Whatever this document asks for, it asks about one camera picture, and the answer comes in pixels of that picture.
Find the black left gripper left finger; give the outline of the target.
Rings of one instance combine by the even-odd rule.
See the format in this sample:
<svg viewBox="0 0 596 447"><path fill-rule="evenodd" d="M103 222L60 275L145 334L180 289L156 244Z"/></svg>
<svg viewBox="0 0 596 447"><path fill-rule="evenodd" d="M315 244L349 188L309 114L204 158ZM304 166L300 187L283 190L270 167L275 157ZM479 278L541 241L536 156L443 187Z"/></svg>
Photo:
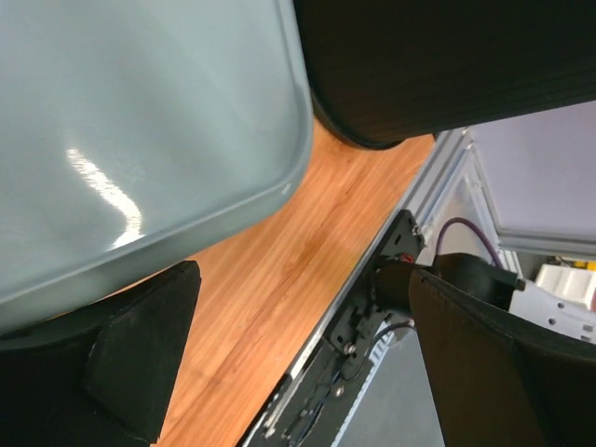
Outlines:
<svg viewBox="0 0 596 447"><path fill-rule="evenodd" d="M183 261L1 337L4 446L151 446L164 426L201 285Z"/></svg>

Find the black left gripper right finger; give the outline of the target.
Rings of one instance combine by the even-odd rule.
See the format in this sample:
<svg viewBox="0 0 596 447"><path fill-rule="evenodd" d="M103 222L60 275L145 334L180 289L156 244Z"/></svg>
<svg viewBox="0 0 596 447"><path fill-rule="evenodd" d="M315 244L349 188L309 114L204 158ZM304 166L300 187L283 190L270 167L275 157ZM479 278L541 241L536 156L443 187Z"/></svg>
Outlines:
<svg viewBox="0 0 596 447"><path fill-rule="evenodd" d="M410 304L447 446L592 446L595 346L417 270Z"/></svg>

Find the light blue perforated basket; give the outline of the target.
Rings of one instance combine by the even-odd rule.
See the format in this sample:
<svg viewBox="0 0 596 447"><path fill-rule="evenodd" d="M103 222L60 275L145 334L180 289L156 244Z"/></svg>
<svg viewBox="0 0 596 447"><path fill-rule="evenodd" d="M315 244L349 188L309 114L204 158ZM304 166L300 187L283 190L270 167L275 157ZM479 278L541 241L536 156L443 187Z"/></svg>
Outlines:
<svg viewBox="0 0 596 447"><path fill-rule="evenodd" d="M1 329L277 212L313 112L290 1L1 5Z"/></svg>

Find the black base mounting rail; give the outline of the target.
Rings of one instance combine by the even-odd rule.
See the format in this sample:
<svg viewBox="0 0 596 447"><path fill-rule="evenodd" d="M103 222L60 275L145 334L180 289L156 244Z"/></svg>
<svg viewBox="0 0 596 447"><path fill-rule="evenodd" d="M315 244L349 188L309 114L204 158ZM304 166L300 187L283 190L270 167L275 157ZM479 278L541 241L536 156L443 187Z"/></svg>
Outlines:
<svg viewBox="0 0 596 447"><path fill-rule="evenodd" d="M374 273L424 239L408 210L397 210L374 238L241 437L241 446L336 446L391 336L375 342L389 315L373 301Z"/></svg>

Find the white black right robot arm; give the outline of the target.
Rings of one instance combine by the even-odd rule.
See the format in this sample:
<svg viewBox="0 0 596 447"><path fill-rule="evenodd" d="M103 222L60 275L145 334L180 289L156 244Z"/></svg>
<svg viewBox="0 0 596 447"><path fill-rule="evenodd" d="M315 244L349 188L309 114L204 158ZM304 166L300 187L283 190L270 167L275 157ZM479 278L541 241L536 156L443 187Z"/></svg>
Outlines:
<svg viewBox="0 0 596 447"><path fill-rule="evenodd" d="M372 274L377 305L384 310L410 312L410 281L418 270L537 326L595 343L595 273L592 271L544 265L537 281L532 281L469 253L441 254L431 265L399 258L385 262Z"/></svg>

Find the large black ribbed bin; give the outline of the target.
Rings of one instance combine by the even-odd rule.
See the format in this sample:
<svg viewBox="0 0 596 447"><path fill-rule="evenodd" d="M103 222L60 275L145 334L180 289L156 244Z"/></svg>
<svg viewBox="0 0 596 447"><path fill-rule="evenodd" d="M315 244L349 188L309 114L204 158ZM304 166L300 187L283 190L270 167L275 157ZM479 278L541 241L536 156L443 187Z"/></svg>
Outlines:
<svg viewBox="0 0 596 447"><path fill-rule="evenodd" d="M297 1L314 111L386 150L424 134L590 102L591 1Z"/></svg>

